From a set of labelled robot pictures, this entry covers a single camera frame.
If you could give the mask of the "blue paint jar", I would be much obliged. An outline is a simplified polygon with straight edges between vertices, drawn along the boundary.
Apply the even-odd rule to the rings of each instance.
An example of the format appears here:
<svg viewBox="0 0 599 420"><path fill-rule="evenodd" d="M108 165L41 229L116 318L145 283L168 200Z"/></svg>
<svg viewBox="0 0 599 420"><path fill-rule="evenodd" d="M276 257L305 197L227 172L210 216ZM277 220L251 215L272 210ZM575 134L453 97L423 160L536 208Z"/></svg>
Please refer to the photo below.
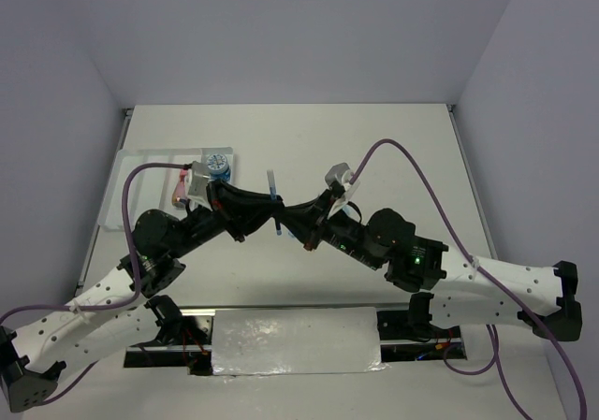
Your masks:
<svg viewBox="0 0 599 420"><path fill-rule="evenodd" d="M231 182L233 155L227 153L209 153L203 157L212 181Z"/></svg>

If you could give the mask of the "pink capped pencil tube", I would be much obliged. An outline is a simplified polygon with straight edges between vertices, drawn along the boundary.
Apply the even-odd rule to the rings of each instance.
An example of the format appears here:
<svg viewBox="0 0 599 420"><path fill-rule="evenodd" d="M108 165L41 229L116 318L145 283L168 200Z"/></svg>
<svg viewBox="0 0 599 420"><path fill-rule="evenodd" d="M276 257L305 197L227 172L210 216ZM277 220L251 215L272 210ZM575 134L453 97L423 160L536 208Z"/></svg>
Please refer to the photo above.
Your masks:
<svg viewBox="0 0 599 420"><path fill-rule="evenodd" d="M171 205L177 210L185 210L188 205L188 198L185 189L187 170L182 169L175 188L171 196Z"/></svg>

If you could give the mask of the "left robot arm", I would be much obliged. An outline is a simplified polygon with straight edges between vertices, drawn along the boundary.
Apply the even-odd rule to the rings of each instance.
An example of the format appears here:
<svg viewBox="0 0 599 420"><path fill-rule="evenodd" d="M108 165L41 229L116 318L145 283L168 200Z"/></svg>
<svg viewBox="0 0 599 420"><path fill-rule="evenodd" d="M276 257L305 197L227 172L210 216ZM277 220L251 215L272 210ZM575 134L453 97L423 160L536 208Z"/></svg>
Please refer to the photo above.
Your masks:
<svg viewBox="0 0 599 420"><path fill-rule="evenodd" d="M130 247L102 280L39 320L1 330L1 389L13 413L54 402L60 382L107 355L138 344L171 344L183 314L164 290L184 271L181 258L227 232L242 241L284 207L279 196L213 181L208 204L179 219L147 210L127 234Z"/></svg>

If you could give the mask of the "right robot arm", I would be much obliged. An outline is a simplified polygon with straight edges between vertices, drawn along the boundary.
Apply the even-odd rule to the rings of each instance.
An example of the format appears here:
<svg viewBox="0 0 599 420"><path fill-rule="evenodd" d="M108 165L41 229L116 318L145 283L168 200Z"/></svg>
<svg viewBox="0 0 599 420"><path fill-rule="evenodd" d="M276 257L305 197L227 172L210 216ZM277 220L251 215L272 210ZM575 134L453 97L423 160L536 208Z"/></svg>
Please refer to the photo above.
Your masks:
<svg viewBox="0 0 599 420"><path fill-rule="evenodd" d="M410 297L404 321L414 335L495 324L528 327L543 339L579 339L575 264L536 268L467 257L441 241L417 236L415 225L390 208L362 224L334 203L325 191L311 202L282 209L277 219L308 251L327 243L370 269L382 268L385 280Z"/></svg>

